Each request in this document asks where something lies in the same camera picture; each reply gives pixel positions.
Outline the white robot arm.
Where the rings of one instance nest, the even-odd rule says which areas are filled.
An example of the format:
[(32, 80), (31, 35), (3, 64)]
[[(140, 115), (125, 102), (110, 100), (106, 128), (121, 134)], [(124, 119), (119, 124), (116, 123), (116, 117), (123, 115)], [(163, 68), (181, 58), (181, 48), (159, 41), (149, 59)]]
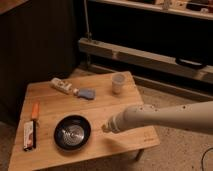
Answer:
[(213, 134), (213, 101), (155, 108), (149, 104), (131, 105), (111, 116), (103, 125), (105, 133), (158, 125)]

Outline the white tapered gripper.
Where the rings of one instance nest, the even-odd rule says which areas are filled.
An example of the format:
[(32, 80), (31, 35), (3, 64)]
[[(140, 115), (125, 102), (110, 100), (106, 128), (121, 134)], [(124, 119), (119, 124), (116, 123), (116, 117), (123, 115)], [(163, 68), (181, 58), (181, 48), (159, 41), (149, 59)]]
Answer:
[(127, 124), (124, 115), (121, 113), (113, 115), (109, 119), (109, 125), (105, 123), (101, 126), (101, 129), (104, 133), (110, 133), (111, 131), (113, 133), (119, 133), (125, 131), (127, 129)]

